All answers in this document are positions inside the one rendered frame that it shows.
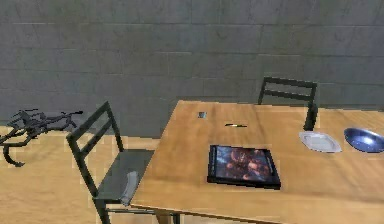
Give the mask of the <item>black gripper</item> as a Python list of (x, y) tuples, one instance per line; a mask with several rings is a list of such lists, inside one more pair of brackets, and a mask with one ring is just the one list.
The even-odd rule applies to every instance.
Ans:
[(32, 114), (32, 109), (19, 110), (14, 119), (7, 123), (8, 126), (16, 128), (9, 133), (0, 136), (0, 145), (3, 147), (3, 156), (7, 163), (22, 167), (24, 162), (15, 161), (10, 156), (11, 147), (24, 147), (32, 139), (36, 139), (36, 135), (27, 135), (28, 133), (48, 133), (49, 131), (63, 131), (72, 126), (77, 127), (72, 120), (73, 115), (80, 115), (82, 111), (65, 113), (62, 112), (59, 116), (48, 117), (44, 112)]

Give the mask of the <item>dark grey metal chair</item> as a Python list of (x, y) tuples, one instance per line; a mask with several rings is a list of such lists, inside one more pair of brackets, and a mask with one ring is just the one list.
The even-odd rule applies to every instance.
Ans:
[[(280, 84), (280, 85), (286, 85), (286, 86), (307, 88), (310, 90), (310, 94), (303, 95), (299, 93), (270, 90), (266, 88), (268, 84)], [(264, 77), (261, 85), (259, 97), (258, 97), (258, 104), (261, 105), (263, 102), (264, 96), (268, 95), (268, 96), (274, 96), (274, 97), (306, 101), (308, 105), (313, 105), (315, 101), (316, 90), (317, 90), (317, 84), (315, 82), (278, 78), (278, 77)]]
[[(80, 148), (77, 141), (104, 113), (108, 116), (107, 122), (85, 144), (84, 147)], [(85, 160), (110, 128), (112, 128), (114, 132), (118, 154), (103, 177), (101, 183), (96, 185), (90, 171), (88, 170)], [(121, 195), (126, 186), (127, 174), (131, 171), (136, 171), (138, 173), (138, 180), (140, 183), (145, 174), (146, 168), (152, 159), (154, 151), (147, 149), (125, 149), (123, 147), (120, 131), (108, 101), (99, 107), (83, 124), (81, 124), (73, 132), (69, 133), (66, 139), (79, 168), (80, 174), (90, 192), (92, 201), (102, 224), (111, 224), (109, 217), (110, 212), (155, 215), (159, 224), (180, 224), (179, 213), (168, 213), (161, 216), (160, 212), (156, 210), (129, 209), (130, 204), (128, 206), (124, 206), (120, 201)]]

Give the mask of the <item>grey flat oblong object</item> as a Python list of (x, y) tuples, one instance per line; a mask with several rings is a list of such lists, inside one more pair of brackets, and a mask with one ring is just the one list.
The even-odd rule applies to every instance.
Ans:
[(128, 206), (133, 198), (136, 188), (139, 184), (138, 173), (131, 171), (127, 174), (127, 181), (125, 189), (121, 195), (120, 201), (124, 206)]

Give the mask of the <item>wooden dining table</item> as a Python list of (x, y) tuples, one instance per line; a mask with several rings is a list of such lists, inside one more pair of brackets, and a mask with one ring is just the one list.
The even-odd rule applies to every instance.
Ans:
[[(322, 109), (316, 131), (339, 153), (308, 149), (299, 139), (301, 107), (181, 101), (164, 130), (132, 204), (168, 213), (252, 221), (256, 224), (384, 224), (384, 153), (367, 154), (344, 140), (348, 127), (384, 134), (384, 114)], [(280, 177), (278, 190), (210, 183), (209, 149), (233, 146), (224, 172), (248, 180), (267, 167), (244, 153), (268, 149)]]

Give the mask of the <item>black framed picture book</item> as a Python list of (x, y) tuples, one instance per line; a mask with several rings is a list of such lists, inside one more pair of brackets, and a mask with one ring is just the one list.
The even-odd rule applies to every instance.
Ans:
[(211, 145), (209, 183), (279, 190), (281, 181), (268, 149)]

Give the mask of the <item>blue metal bowl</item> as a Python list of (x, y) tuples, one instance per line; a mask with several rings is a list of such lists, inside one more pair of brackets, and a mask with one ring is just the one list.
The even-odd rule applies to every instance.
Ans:
[(365, 153), (384, 152), (384, 136), (362, 128), (344, 130), (345, 140), (356, 150)]

